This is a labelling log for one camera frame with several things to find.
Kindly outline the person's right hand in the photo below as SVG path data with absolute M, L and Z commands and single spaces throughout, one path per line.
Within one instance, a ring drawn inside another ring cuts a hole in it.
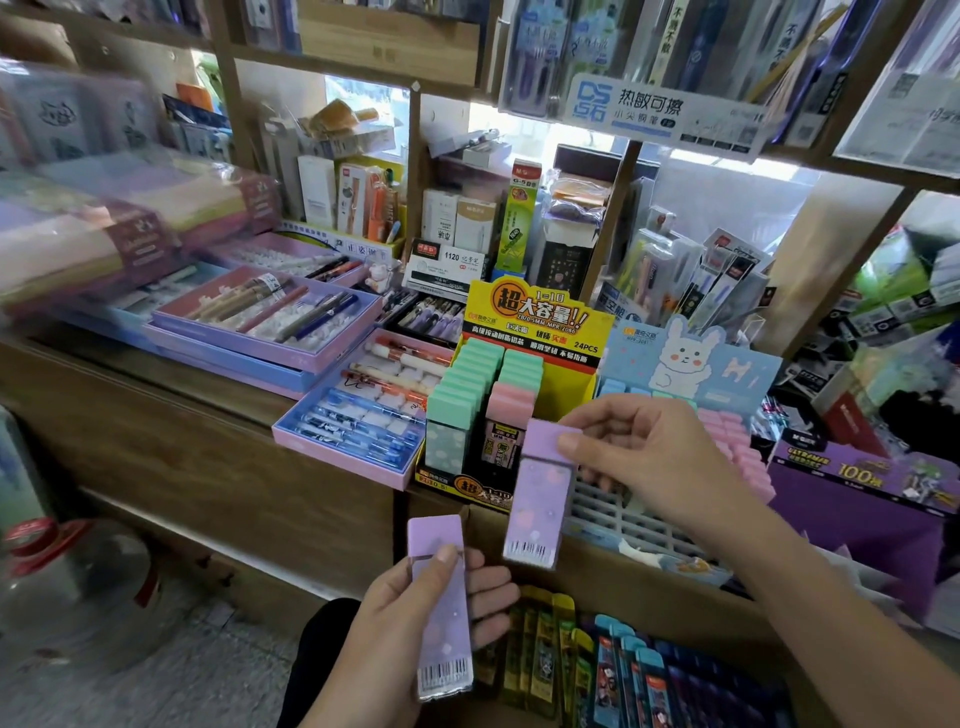
M 559 423 L 594 437 L 610 431 L 635 436 L 638 467 L 578 465 L 582 478 L 604 490 L 616 484 L 627 487 L 656 516 L 699 543 L 743 525 L 748 515 L 763 509 L 693 408 L 681 400 L 605 394 L 575 408 Z

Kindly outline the purple pencil lead case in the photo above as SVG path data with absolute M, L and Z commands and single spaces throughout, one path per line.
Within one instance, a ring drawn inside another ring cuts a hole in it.
M 465 693 L 474 685 L 462 518 L 451 514 L 409 519 L 407 551 L 413 579 L 445 544 L 456 546 L 459 560 L 423 631 L 416 670 L 416 697 L 422 703 Z
M 522 444 L 502 557 L 547 571 L 556 569 L 562 528 L 577 465 L 558 449 L 564 433 L 579 429 L 531 418 Z

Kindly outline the blue rabbit display box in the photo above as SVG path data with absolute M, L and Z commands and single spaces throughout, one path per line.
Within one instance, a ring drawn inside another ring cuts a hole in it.
M 714 326 L 693 334 L 675 315 L 666 328 L 618 321 L 608 339 L 595 396 L 630 393 L 675 398 L 700 408 L 752 418 L 782 368 L 783 359 L 726 342 Z M 577 480 L 564 532 L 666 573 L 722 587 L 732 573 L 709 558 L 680 529 L 648 511 L 625 491 L 606 492 Z

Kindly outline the yellow cardboard display box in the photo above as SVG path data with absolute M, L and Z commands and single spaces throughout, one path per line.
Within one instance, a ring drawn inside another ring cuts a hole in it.
M 593 397 L 614 322 L 611 314 L 593 310 L 567 292 L 532 286 L 517 277 L 474 281 L 452 362 L 470 337 L 542 358 L 543 381 L 532 419 L 558 422 Z M 425 445 L 414 469 L 418 485 L 496 511 L 510 510 L 521 455 L 513 469 L 496 472 L 474 465 L 461 475 L 426 467 L 424 459 Z

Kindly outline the row of yellow green packets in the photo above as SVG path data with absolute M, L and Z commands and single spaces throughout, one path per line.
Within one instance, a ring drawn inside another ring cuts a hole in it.
M 496 699 L 558 728 L 594 728 L 596 647 L 574 599 L 521 586 L 509 616 L 506 637 L 487 650 L 496 660 L 488 680 Z

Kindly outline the row of pink cases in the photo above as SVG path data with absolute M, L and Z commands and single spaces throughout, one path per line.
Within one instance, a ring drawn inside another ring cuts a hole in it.
M 767 465 L 759 450 L 752 446 L 752 438 L 741 415 L 726 410 L 700 408 L 697 417 L 721 453 L 736 467 L 750 490 L 763 504 L 770 504 L 776 491 Z

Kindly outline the pink and blue pen tray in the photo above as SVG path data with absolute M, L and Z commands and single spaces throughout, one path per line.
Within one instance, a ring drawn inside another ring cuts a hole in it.
M 407 465 L 402 471 L 396 471 L 386 467 L 378 467 L 377 465 L 356 459 L 321 443 L 315 443 L 297 435 L 296 433 L 284 430 L 281 427 L 284 418 L 291 414 L 295 407 L 305 405 L 310 397 L 320 394 L 329 387 L 339 389 L 337 385 L 341 382 L 342 370 L 346 369 L 346 366 L 350 363 L 353 356 L 356 355 L 357 349 L 367 340 L 375 337 L 390 337 L 391 339 L 398 340 L 402 344 L 411 347 L 422 348 L 440 357 L 449 358 L 450 364 L 452 362 L 453 351 L 451 348 L 429 344 L 409 336 L 377 328 L 371 333 L 367 334 L 362 341 L 357 343 L 350 352 L 348 352 L 337 364 L 335 364 L 330 373 L 322 378 L 318 385 L 305 394 L 283 417 L 281 417 L 273 425 L 271 430 L 275 442 L 283 447 L 299 452 L 303 455 L 307 455 L 328 465 L 342 468 L 361 478 L 371 480 L 398 491 L 402 491 L 406 488 L 412 478 L 414 468 L 423 452 L 424 445 L 426 443 L 426 436 L 410 464 Z M 426 426 L 426 407 L 424 409 L 416 409 L 414 411 L 400 411 L 408 412 L 409 414 L 413 414 L 418 418 L 422 418 L 425 421 Z

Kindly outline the white labelled refill box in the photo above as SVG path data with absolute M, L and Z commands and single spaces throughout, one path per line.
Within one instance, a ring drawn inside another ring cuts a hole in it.
M 402 286 L 464 305 L 472 283 L 485 281 L 490 268 L 489 257 L 483 253 L 415 238 Z

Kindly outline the wooden counter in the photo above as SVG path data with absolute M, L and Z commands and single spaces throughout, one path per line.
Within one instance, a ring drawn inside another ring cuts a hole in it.
M 9 407 L 81 491 L 110 513 L 174 533 L 288 583 L 268 620 L 302 602 L 360 598 L 405 552 L 409 516 L 459 514 L 468 545 L 498 562 L 508 518 L 418 486 L 396 491 L 275 443 L 280 397 L 68 326 L 0 337 Z

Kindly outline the row of dark blue packets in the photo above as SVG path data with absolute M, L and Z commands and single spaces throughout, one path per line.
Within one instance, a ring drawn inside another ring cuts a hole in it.
M 698 650 L 654 640 L 675 728 L 799 728 L 783 681 L 763 684 Z

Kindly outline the orange pen packet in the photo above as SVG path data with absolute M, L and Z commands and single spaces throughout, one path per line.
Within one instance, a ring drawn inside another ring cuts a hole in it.
M 383 242 L 387 237 L 388 185 L 378 166 L 344 162 L 338 168 L 336 230 Z

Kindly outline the lilac pen tray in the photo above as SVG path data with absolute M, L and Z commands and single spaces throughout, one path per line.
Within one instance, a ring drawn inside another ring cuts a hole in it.
M 359 256 L 272 232 L 226 240 L 198 258 L 226 269 L 248 265 L 346 288 L 363 284 L 369 273 Z

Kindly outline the tall white box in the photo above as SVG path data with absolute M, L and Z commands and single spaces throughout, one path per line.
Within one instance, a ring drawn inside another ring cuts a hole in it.
M 338 183 L 335 162 L 312 154 L 297 157 L 305 221 L 315 227 L 335 230 Z

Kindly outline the pale blue pen tray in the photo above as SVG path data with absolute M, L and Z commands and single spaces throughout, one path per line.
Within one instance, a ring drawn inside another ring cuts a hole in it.
M 158 308 L 225 273 L 221 266 L 196 262 L 122 293 L 113 289 L 80 294 L 56 307 L 53 316 L 103 335 L 140 335 Z

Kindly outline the brown tape roll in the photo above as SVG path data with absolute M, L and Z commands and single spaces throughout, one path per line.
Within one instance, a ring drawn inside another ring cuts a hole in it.
M 336 99 L 301 121 L 301 126 L 310 137 L 320 140 L 350 134 L 361 123 L 378 120 L 379 112 L 375 107 L 354 110 L 343 100 Z

